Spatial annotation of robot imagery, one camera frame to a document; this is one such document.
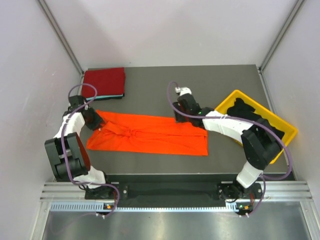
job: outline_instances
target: yellow bin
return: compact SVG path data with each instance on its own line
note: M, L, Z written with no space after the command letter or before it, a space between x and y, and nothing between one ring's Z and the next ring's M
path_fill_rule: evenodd
M241 98L246 104L254 107L255 114L261 115L264 119L267 119L269 121L271 126L283 131L284 136L282 138L282 141L286 146L288 146L291 140L296 136L298 130L294 126L278 117L273 112L269 111L264 106L260 105L252 98L245 95L240 90L234 90L222 103L219 104L219 106L215 108L215 110L221 114L227 114L228 108L235 105L236 98ZM279 158L283 151L284 150L282 149L282 151L270 162L270 164L273 164Z

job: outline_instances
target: cloth fold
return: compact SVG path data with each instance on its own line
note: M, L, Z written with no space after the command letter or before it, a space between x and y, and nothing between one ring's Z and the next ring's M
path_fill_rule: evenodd
M96 111L105 125L93 132L86 148L152 154L208 155L207 131L173 117Z

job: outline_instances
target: orange shirt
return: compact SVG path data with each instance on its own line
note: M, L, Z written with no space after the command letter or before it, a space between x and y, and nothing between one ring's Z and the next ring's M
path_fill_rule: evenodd
M208 155L207 131L172 117L96 111L105 125L95 130L86 148L150 154Z

